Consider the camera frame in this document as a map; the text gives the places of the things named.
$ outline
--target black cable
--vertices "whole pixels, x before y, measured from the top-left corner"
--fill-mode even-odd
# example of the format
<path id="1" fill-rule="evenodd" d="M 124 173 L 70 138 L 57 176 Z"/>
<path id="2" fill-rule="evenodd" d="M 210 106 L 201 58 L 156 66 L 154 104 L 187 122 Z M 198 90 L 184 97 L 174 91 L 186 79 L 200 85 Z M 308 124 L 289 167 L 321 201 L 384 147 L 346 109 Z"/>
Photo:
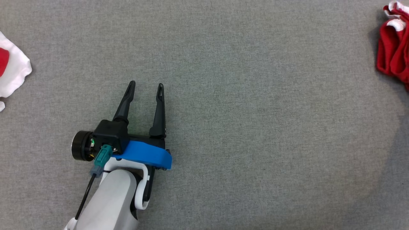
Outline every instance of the black cable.
<path id="1" fill-rule="evenodd" d="M 81 214 L 82 208 L 84 207 L 85 201 L 87 200 L 88 193 L 90 192 L 92 183 L 94 182 L 94 179 L 95 179 L 96 176 L 97 176 L 96 174 L 93 174 L 93 175 L 91 176 L 91 180 L 90 180 L 90 182 L 88 183 L 87 190 L 85 190 L 85 194 L 84 194 L 84 197 L 82 198 L 82 201 L 81 201 L 81 204 L 80 204 L 80 206 L 79 206 L 77 215 L 75 215 L 75 219 L 76 219 L 76 220 L 78 220 L 79 215 Z"/>

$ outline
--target red cloth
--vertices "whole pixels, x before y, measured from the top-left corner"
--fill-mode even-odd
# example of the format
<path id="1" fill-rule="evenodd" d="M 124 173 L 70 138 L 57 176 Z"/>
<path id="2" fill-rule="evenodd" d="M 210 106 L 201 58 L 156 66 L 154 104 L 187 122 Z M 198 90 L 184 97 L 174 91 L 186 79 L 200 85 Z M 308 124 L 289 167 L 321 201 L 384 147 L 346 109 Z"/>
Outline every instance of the red cloth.
<path id="1" fill-rule="evenodd" d="M 0 77 L 6 70 L 7 64 L 9 63 L 10 53 L 8 50 L 0 48 Z"/>
<path id="2" fill-rule="evenodd" d="M 393 9 L 390 12 L 400 16 L 399 19 L 409 25 L 409 15 L 404 11 Z M 395 27 L 388 26 L 392 20 L 385 22 L 380 28 L 377 68 L 382 73 L 400 79 L 409 91 L 409 28 L 405 26 L 403 30 L 396 31 Z"/>

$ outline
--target gray carpet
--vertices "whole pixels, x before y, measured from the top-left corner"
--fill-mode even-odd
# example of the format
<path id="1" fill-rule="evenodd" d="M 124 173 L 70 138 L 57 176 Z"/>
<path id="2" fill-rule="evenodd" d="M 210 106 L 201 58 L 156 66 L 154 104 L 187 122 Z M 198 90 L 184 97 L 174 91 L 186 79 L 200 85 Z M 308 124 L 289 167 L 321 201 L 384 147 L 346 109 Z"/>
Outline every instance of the gray carpet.
<path id="1" fill-rule="evenodd" d="M 140 229 L 409 228 L 409 95 L 374 68 L 388 2 L 365 2 L 3 1 L 33 72 L 1 99 L 0 229 L 75 215 L 72 137 L 130 80 L 138 134 L 164 84 L 174 159 Z"/>

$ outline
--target blue bracket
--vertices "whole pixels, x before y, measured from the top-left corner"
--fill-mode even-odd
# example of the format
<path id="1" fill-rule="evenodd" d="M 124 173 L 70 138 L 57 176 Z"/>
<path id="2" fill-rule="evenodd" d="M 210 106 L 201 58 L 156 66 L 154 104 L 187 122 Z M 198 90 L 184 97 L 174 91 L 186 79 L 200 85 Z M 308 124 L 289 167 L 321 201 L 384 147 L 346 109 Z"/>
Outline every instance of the blue bracket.
<path id="1" fill-rule="evenodd" d="M 116 159 L 139 162 L 158 168 L 171 169 L 172 156 L 164 149 L 131 140 L 122 155 L 112 155 Z"/>

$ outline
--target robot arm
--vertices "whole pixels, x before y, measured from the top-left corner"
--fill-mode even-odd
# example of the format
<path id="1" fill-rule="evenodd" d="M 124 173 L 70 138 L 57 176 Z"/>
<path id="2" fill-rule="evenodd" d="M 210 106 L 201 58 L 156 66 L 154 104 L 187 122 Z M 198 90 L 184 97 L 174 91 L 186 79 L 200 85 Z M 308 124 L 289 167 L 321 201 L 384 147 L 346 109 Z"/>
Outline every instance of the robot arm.
<path id="1" fill-rule="evenodd" d="M 74 159 L 95 159 L 95 166 L 78 213 L 65 230 L 136 229 L 136 210 L 145 210 L 149 204 L 155 170 L 171 168 L 172 157 L 165 149 L 164 140 L 163 85 L 158 86 L 157 107 L 149 136 L 128 134 L 128 112 L 134 91 L 135 82 L 131 81 L 113 120 L 102 120 L 94 132 L 80 131 L 73 139 Z M 92 182 L 100 175 L 99 188 L 80 215 Z"/>

